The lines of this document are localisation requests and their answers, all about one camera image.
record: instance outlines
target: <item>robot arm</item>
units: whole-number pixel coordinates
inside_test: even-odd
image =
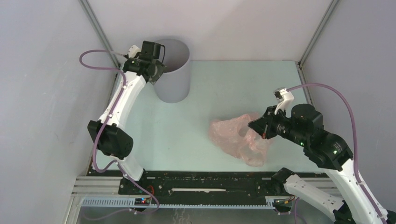
[[[143,167],[131,153],[133,139],[124,132],[125,123],[140,91],[147,82],[155,82],[164,73],[165,66],[159,62],[160,44],[144,41],[142,48],[133,45],[126,55],[123,65],[125,80],[117,84],[117,89],[105,112],[98,121],[90,121],[88,131],[95,141],[100,128],[107,120],[97,145],[104,155],[116,160],[125,173],[138,181],[143,174]]]
[[[283,168],[274,177],[289,194],[296,195],[324,212],[336,223],[382,224],[381,217],[358,185],[353,170],[353,153],[347,143],[338,135],[324,130],[323,116],[312,105],[296,105],[291,110],[291,117],[286,117],[286,107],[292,96],[286,89],[278,89],[275,96],[279,104],[267,108],[264,115],[249,123],[264,139],[277,135],[302,147],[304,154],[333,180],[344,201],[330,196],[305,183],[296,174]],[[381,213],[388,223],[394,212],[384,209],[371,191]]]

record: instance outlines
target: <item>plastic bag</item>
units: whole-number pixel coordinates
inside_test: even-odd
[[[248,123],[257,118],[257,113],[250,113],[230,120],[214,120],[209,128],[209,138],[225,153],[242,159],[247,165],[262,166],[272,140],[262,139],[248,127]]]

